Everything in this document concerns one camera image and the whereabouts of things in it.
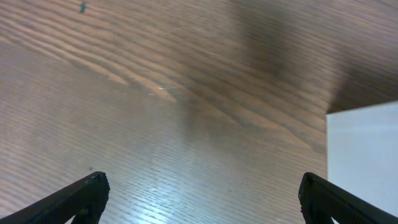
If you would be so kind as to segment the white cardboard box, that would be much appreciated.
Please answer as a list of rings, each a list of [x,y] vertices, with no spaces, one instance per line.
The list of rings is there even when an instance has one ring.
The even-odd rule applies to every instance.
[[[397,215],[397,102],[326,116],[327,179]]]

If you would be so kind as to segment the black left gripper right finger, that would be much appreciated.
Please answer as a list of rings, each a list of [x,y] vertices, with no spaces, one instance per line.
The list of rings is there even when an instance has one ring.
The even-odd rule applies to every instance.
[[[312,172],[304,173],[298,199],[306,224],[397,224],[397,217]]]

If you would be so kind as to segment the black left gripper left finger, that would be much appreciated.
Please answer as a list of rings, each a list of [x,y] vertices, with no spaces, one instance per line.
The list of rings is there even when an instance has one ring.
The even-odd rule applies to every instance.
[[[104,172],[94,172],[65,188],[1,219],[1,224],[97,224],[109,200]]]

